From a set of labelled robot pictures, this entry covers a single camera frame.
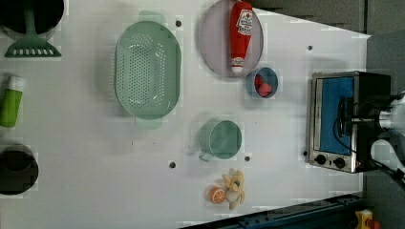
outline green spatula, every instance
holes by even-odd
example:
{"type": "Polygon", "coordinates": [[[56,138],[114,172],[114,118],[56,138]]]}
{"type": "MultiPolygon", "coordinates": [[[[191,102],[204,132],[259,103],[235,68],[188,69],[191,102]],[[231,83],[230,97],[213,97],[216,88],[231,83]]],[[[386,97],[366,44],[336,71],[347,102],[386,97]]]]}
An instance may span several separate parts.
{"type": "Polygon", "coordinates": [[[5,56],[7,58],[61,56],[60,52],[53,45],[36,34],[32,3],[31,1],[26,2],[27,7],[24,10],[26,34],[7,49],[5,56]]]}

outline red ketchup bottle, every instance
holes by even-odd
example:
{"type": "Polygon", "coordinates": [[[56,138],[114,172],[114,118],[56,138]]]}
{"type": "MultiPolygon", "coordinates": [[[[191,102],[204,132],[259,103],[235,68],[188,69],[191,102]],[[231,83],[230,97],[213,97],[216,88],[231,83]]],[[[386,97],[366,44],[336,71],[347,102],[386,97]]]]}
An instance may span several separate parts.
{"type": "Polygon", "coordinates": [[[252,32],[253,11],[247,2],[238,1],[230,13],[230,56],[232,72],[241,73],[252,32]]]}

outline bottle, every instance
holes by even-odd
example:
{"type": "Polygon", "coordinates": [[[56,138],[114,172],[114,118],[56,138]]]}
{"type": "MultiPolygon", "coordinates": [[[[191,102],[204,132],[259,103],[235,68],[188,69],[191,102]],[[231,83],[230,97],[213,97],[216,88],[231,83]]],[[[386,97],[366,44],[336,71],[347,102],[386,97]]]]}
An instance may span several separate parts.
{"type": "Polygon", "coordinates": [[[238,1],[230,13],[229,35],[232,72],[241,73],[252,32],[253,10],[247,2],[238,1]]]}
{"type": "Polygon", "coordinates": [[[0,111],[0,126],[15,126],[18,109],[23,96],[24,85],[25,80],[23,78],[17,76],[12,76],[10,78],[9,86],[6,89],[3,99],[3,106],[0,111]]]}

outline orange fruit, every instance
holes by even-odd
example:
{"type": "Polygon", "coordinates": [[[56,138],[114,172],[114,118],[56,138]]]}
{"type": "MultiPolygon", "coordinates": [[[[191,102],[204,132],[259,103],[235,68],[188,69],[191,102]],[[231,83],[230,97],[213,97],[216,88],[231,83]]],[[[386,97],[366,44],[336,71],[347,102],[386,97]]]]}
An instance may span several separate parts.
{"type": "Polygon", "coordinates": [[[211,199],[213,203],[217,204],[223,203],[225,198],[226,198],[225,191],[220,187],[215,187],[211,189],[211,191],[209,192],[209,199],[211,199]]]}

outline bowl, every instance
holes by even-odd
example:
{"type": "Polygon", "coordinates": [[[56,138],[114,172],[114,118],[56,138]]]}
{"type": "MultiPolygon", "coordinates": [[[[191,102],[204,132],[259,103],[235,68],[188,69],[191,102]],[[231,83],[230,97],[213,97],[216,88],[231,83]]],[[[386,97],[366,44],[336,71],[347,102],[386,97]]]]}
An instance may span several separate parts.
{"type": "Polygon", "coordinates": [[[261,68],[254,70],[251,72],[246,79],[246,88],[247,92],[252,95],[253,97],[257,98],[270,98],[273,97],[278,88],[278,77],[277,74],[272,70],[271,68],[261,68]],[[258,90],[255,87],[255,80],[256,76],[260,75],[263,79],[263,83],[267,83],[268,85],[271,86],[271,92],[267,96],[261,96],[258,92],[258,90]]]}

